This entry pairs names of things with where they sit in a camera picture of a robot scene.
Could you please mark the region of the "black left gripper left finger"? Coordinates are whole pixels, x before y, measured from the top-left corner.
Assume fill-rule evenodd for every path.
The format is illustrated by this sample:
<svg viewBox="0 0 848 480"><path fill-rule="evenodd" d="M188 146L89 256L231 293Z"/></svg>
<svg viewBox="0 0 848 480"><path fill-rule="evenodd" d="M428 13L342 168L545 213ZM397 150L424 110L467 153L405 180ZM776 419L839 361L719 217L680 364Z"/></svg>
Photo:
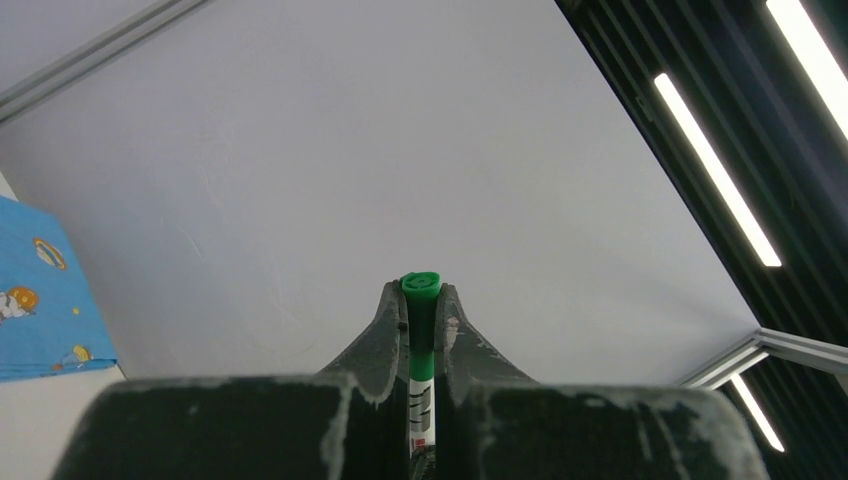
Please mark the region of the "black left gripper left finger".
<svg viewBox="0 0 848 480"><path fill-rule="evenodd" d="M322 374L354 382L343 421L343 479L408 477L408 315L398 280L383 287L374 319Z"/></svg>

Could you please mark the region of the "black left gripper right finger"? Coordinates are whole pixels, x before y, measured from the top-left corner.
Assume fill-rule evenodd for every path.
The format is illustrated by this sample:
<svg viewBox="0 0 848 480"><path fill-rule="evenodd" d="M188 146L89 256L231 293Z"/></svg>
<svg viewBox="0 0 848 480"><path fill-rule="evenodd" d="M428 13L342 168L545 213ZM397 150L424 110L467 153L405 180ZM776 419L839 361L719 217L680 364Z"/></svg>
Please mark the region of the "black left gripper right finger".
<svg viewBox="0 0 848 480"><path fill-rule="evenodd" d="M474 479L479 424L475 411L480 386L536 381L509 361L471 323L454 285L445 283L435 311L435 395L437 479Z"/></svg>

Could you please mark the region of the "green marker cap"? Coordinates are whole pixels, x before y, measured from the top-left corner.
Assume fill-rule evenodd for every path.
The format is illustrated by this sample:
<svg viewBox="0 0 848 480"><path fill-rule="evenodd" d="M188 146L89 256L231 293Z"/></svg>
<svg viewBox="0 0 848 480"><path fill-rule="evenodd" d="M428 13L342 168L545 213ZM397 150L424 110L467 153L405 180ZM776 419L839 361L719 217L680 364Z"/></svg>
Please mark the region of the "green marker cap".
<svg viewBox="0 0 848 480"><path fill-rule="evenodd" d="M408 318L409 376L415 381L434 377L435 317L441 286L441 277L436 272L413 272L400 280Z"/></svg>

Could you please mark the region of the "green capped whiteboard marker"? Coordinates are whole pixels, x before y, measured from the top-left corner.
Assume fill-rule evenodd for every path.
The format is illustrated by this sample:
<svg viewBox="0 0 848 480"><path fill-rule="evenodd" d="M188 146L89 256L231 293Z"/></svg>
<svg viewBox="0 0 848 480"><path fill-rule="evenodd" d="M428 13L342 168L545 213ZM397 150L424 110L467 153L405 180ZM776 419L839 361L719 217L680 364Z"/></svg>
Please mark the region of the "green capped whiteboard marker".
<svg viewBox="0 0 848 480"><path fill-rule="evenodd" d="M436 443L435 382L411 380L408 392L410 454Z"/></svg>

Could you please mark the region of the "blue patterned cloth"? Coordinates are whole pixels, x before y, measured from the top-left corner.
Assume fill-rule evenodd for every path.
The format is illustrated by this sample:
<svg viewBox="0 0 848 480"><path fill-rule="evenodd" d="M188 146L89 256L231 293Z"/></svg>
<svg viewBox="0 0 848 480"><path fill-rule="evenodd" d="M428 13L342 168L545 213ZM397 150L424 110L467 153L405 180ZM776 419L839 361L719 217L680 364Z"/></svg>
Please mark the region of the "blue patterned cloth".
<svg viewBox="0 0 848 480"><path fill-rule="evenodd" d="M118 355L52 215L1 199L1 380L109 369Z"/></svg>

